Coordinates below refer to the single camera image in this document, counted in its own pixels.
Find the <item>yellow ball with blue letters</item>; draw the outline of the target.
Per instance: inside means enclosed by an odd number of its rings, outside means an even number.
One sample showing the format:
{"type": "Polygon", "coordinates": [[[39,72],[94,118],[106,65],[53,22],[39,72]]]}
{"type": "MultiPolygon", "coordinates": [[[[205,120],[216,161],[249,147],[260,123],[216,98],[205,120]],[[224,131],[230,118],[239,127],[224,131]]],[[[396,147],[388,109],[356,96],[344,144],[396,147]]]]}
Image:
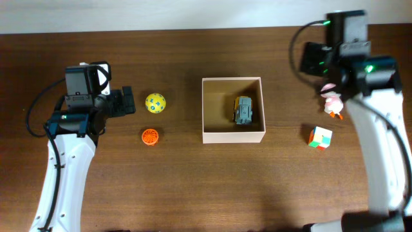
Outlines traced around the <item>yellow ball with blue letters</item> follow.
{"type": "Polygon", "coordinates": [[[166,107],[165,97],[160,93],[151,93],[145,99],[145,107],[151,113],[161,113],[166,107]]]}

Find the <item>orange ribbed plastic ball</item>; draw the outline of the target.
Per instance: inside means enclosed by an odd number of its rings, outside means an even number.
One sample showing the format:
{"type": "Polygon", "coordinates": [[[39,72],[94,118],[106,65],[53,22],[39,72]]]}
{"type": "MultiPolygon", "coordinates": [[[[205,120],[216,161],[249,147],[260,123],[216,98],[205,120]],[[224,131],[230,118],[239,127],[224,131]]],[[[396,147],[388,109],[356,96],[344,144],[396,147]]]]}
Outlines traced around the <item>orange ribbed plastic ball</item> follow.
{"type": "Polygon", "coordinates": [[[159,134],[155,129],[149,128],[142,132],[142,142],[148,146],[154,146],[159,141],[159,134]]]}

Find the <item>pink and white duck toy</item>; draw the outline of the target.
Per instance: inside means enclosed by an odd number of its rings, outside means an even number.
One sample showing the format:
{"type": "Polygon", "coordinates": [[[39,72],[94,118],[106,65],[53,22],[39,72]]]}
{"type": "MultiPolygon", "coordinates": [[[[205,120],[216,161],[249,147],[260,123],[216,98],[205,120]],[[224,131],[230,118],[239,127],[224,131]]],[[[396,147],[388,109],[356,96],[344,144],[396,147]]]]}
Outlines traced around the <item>pink and white duck toy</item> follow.
{"type": "Polygon", "coordinates": [[[341,101],[340,93],[332,91],[332,88],[334,87],[336,87],[335,84],[328,83],[325,84],[321,89],[321,92],[325,91],[325,93],[321,94],[321,97],[325,98],[324,111],[332,118],[338,116],[340,120],[343,120],[341,111],[344,108],[344,104],[341,101]]]}

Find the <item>multicoloured puzzle cube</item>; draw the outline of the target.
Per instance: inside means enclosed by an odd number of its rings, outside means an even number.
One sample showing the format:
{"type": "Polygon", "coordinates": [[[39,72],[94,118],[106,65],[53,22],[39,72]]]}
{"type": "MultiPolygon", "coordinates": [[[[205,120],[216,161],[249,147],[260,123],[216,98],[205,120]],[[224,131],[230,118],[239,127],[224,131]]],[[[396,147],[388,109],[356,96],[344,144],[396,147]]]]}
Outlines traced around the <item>multicoloured puzzle cube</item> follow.
{"type": "Polygon", "coordinates": [[[331,130],[316,126],[310,133],[308,145],[318,150],[325,150],[330,146],[332,134],[331,130]]]}

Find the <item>grey and yellow toy truck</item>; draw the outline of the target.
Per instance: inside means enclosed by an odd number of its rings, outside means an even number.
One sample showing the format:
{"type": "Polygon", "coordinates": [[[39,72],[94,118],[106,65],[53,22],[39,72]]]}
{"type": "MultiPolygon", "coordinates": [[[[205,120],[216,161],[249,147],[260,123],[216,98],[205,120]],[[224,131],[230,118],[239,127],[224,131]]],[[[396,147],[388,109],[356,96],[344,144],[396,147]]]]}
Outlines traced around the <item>grey and yellow toy truck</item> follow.
{"type": "Polygon", "coordinates": [[[234,122],[238,125],[251,125],[253,115],[252,106],[252,99],[250,97],[236,97],[234,101],[234,122]]]}

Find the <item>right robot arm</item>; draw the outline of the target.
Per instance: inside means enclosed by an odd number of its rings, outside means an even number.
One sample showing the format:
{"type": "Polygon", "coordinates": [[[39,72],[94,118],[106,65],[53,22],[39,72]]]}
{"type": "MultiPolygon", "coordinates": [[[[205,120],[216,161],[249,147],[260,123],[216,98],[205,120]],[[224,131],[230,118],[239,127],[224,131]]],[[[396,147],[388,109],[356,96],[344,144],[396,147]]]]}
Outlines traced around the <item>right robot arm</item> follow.
{"type": "Polygon", "coordinates": [[[366,167],[369,206],[303,229],[410,231],[411,148],[397,62],[388,55],[371,55],[365,11],[329,13],[321,24],[326,41],[306,43],[300,71],[324,77],[350,114],[366,167]]]}

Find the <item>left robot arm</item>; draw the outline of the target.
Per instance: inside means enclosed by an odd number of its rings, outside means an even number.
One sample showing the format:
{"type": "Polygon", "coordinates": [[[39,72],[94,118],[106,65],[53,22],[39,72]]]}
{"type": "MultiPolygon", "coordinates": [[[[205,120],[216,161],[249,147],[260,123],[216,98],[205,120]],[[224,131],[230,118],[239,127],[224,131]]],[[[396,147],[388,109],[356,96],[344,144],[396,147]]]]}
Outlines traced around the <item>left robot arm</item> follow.
{"type": "Polygon", "coordinates": [[[65,69],[67,92],[44,123],[48,164],[31,231],[80,231],[89,166],[106,121],[136,112],[131,87],[111,90],[106,61],[65,69]]]}

